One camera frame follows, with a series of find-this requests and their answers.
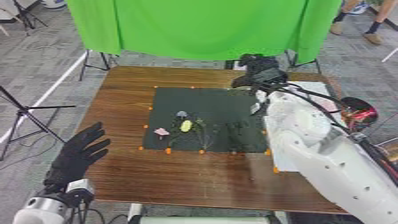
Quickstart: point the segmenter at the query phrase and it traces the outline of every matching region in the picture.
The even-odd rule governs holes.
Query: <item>gloved hand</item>
[[[88,166],[108,153],[108,149],[104,149],[104,147],[110,144],[110,139],[90,145],[104,135],[104,130],[101,130],[101,128],[103,124],[97,122],[74,135],[64,144],[42,182],[48,193],[60,192],[65,189],[69,182],[83,178]]]

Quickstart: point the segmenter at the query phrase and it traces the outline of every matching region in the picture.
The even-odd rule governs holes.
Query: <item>table top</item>
[[[115,67],[103,82],[80,129],[101,121],[110,153],[88,169],[96,199],[113,202],[344,213],[298,173],[273,173],[264,154],[138,150],[158,87],[229,88],[232,70]],[[291,81],[321,81],[291,74]]]

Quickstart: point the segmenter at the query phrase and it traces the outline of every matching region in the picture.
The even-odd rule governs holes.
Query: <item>metal stand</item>
[[[26,137],[30,137],[32,135],[39,134],[41,132],[46,132],[62,143],[65,142],[62,140],[62,138],[58,137],[58,135],[55,134],[55,132],[49,130],[48,125],[49,125],[49,123],[53,121],[53,118],[55,118],[55,115],[56,115],[56,112],[58,112],[60,108],[71,108],[71,107],[76,107],[76,106],[28,107],[28,106],[23,106],[19,104],[16,98],[12,97],[10,93],[7,92],[7,90],[3,89],[1,86],[0,86],[0,93],[5,96],[3,99],[9,101],[9,103],[17,108],[14,124],[12,124],[12,128],[10,128],[10,133],[9,133],[9,137],[7,137],[7,141],[5,141],[3,152],[1,152],[1,156],[0,156],[0,161],[3,161],[3,156],[5,156],[5,153],[7,153],[7,149],[9,149],[9,144],[14,141],[17,141],[17,140],[25,139]],[[33,110],[56,109],[46,124],[42,124],[42,122],[35,118],[33,114],[30,113],[28,110],[32,110],[32,109]],[[30,134],[26,134],[23,136],[19,136],[17,138],[12,138],[14,137],[14,133],[16,133],[16,128],[17,128],[17,123],[19,123],[19,120],[21,120],[23,116],[30,119],[30,121],[33,122],[33,124],[37,125],[41,130],[32,132]]]
[[[289,68],[298,68],[302,65],[307,65],[307,64],[314,63],[316,70],[318,70],[318,74],[321,75],[321,69],[319,69],[318,59],[314,59],[311,62],[307,62],[303,64],[296,64],[296,54],[295,54],[293,60],[289,58],[289,52],[287,51],[284,51],[284,54],[286,54],[286,57],[287,57]]]
[[[12,0],[12,2],[14,2],[16,10],[17,10],[17,13],[19,13],[21,23],[23,23],[23,27],[25,27],[26,36],[28,36],[28,29],[35,29],[35,24],[32,23],[26,15],[30,15],[30,17],[33,18],[33,22],[37,21],[42,24],[42,26],[46,26],[46,27],[48,27],[48,25],[39,20],[35,15],[28,12],[28,10],[23,8],[19,2],[16,0]]]
[[[85,50],[85,59],[83,59],[83,67],[81,67],[81,72],[80,72],[80,78],[78,78],[78,81],[83,80],[83,72],[85,72],[85,68],[96,68],[103,71],[108,71],[110,70],[110,66],[108,66],[108,62],[106,62],[106,59],[104,59],[104,54],[103,52],[99,52],[99,55],[101,55],[101,59],[103,59],[103,65],[104,65],[104,68],[94,66],[94,65],[88,65],[87,64],[87,61],[88,61],[88,57],[90,57],[90,50],[87,49]]]

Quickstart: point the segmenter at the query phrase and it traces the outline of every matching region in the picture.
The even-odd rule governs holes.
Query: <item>gray carpet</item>
[[[44,20],[49,27],[39,26],[30,36],[26,36],[21,24],[5,24],[3,26],[9,30],[10,37],[5,37],[0,33],[0,84],[26,105],[32,105],[37,101],[83,53],[81,41],[67,10],[48,11],[37,6],[33,14]],[[369,13],[346,18],[344,34],[339,37],[328,35],[318,59],[323,73],[334,78],[335,85],[341,87],[341,94],[360,97],[371,102],[382,115],[380,121],[383,121],[398,111],[398,55],[387,63],[380,63],[380,60],[394,47],[398,47],[398,34],[383,25],[380,34],[385,39],[385,44],[376,47],[366,42],[360,33],[367,29],[371,18],[373,15]],[[92,56],[90,63],[101,65],[97,55],[94,54]],[[286,68],[284,56],[279,59],[282,68]],[[120,65],[224,68],[224,62],[220,61],[177,60],[133,52],[122,52],[117,63]],[[305,65],[298,68],[298,71],[316,72],[314,65]],[[72,104],[78,106],[74,109],[64,109],[60,111],[51,124],[53,131],[65,139],[74,133],[103,78],[104,72],[96,69],[87,69],[83,82],[78,82],[76,70],[42,103],[42,105]],[[1,135],[10,127],[16,112],[14,107],[1,99],[0,112]],[[42,120],[49,117],[49,114],[51,111],[35,112]],[[396,124],[398,118],[391,119],[371,135],[375,142],[396,136]],[[21,134],[33,130],[33,128],[30,122],[25,122],[19,128]],[[12,144],[7,160],[0,163],[0,223],[10,223],[25,200],[41,188],[49,161],[60,149],[60,144],[51,147],[51,137],[44,137],[32,147],[21,145],[30,145],[41,136]],[[1,169],[7,164],[41,153],[48,148],[48,152],[39,157]],[[104,212],[106,220],[110,220],[115,214],[126,213],[128,211],[128,204],[97,202],[94,207]],[[149,205],[145,206],[145,214],[183,216],[229,216],[238,214],[241,216],[257,216],[266,214],[266,212]],[[88,223],[97,223],[94,215]]]

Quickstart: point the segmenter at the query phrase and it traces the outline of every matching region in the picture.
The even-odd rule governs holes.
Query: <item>person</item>
[[[341,33],[343,33],[343,19],[344,19],[344,16],[348,15],[355,5],[360,3],[360,1],[362,0],[346,0],[339,15],[334,18],[332,26],[330,26],[330,33],[335,35],[341,35]],[[383,23],[387,16],[389,16],[389,13],[394,9],[396,1],[398,0],[383,0],[376,18],[375,18],[375,22],[371,24],[369,30],[364,33],[364,38],[369,41],[369,43],[375,45],[382,44],[382,38],[380,38],[380,35],[376,34],[376,30],[378,30],[378,27]]]

